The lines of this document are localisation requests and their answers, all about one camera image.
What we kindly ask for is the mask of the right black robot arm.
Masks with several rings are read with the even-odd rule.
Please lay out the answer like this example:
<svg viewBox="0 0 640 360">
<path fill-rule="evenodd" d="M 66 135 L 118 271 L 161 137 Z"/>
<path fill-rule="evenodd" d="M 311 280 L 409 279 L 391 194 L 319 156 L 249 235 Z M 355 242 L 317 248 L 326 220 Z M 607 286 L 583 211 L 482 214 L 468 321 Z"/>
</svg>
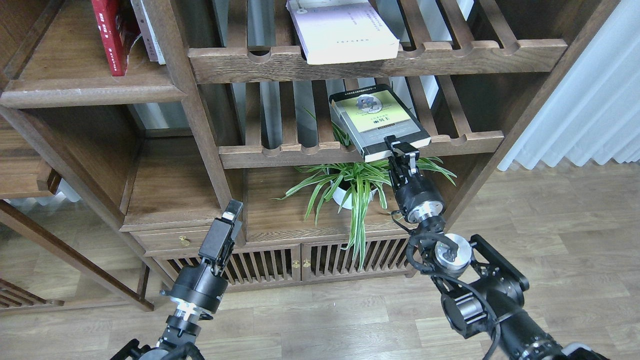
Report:
<svg viewBox="0 0 640 360">
<path fill-rule="evenodd" d="M 387 136 L 389 176 L 398 213 L 409 229 L 406 259 L 430 276 L 451 328 L 462 337 L 488 333 L 492 344 L 511 360 L 603 360 L 604 356 L 581 343 L 558 342 L 523 309 L 530 283 L 480 235 L 471 239 L 444 232 L 444 200 L 430 178 L 418 170 L 419 150 Z"/>
</svg>

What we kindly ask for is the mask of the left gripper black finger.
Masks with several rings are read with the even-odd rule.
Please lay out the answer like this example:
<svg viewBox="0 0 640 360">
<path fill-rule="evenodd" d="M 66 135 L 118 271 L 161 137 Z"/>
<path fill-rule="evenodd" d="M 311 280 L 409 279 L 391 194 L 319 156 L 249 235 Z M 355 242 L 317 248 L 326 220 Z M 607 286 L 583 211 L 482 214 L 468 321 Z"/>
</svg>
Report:
<svg viewBox="0 0 640 360">
<path fill-rule="evenodd" d="M 231 199 L 221 217 L 214 219 L 199 248 L 198 255 L 211 265 L 215 276 L 222 275 L 233 254 L 235 239 L 242 228 L 242 222 L 238 221 L 242 209 L 242 202 Z"/>
</svg>

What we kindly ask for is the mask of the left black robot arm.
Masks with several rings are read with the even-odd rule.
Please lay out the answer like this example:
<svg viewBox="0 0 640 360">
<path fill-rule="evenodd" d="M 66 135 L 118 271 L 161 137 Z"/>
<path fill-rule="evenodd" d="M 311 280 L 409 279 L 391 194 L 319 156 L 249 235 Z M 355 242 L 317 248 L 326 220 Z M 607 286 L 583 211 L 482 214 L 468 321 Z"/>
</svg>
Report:
<svg viewBox="0 0 640 360">
<path fill-rule="evenodd" d="M 223 277 L 227 263 L 233 255 L 235 239 L 242 228 L 238 216 L 243 203 L 231 199 L 221 217 L 216 218 L 201 247 L 199 265 L 183 267 L 173 287 L 164 292 L 176 303 L 174 314 L 166 319 L 166 328 L 156 346 L 138 347 L 132 339 L 112 356 L 114 360 L 202 360 L 195 346 L 201 327 L 198 321 L 210 321 L 222 301 L 228 282 Z"/>
</svg>

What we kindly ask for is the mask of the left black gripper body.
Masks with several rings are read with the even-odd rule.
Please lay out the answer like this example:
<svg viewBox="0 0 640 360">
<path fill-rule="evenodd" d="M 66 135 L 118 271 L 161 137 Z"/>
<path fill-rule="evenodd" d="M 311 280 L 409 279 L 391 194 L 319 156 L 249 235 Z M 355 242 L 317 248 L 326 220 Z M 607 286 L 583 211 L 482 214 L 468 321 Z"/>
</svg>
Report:
<svg viewBox="0 0 640 360">
<path fill-rule="evenodd" d="M 222 277 L 225 266 L 222 259 L 204 257 L 198 266 L 183 267 L 173 287 L 160 294 L 215 313 L 228 286 L 227 280 Z"/>
</svg>

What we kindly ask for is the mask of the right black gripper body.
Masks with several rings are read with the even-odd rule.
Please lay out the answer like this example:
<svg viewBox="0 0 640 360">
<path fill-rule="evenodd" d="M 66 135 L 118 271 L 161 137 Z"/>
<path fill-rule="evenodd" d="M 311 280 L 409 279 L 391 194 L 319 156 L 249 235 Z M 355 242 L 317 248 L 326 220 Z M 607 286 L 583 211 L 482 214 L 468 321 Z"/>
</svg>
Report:
<svg viewBox="0 0 640 360">
<path fill-rule="evenodd" d="M 420 170 L 391 165 L 390 180 L 398 209 L 407 223 L 421 223 L 444 213 L 446 206 L 441 192 Z"/>
</svg>

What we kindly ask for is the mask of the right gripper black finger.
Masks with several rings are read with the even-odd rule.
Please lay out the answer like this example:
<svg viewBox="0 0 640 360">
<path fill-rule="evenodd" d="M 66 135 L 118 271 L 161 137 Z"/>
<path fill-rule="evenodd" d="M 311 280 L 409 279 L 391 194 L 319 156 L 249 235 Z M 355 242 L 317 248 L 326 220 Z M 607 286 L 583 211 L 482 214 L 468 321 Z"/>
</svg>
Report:
<svg viewBox="0 0 640 360">
<path fill-rule="evenodd" d="M 391 151 L 390 168 L 395 173 L 418 173 L 420 152 L 412 144 L 400 141 L 395 135 L 384 137 L 387 148 Z"/>
</svg>

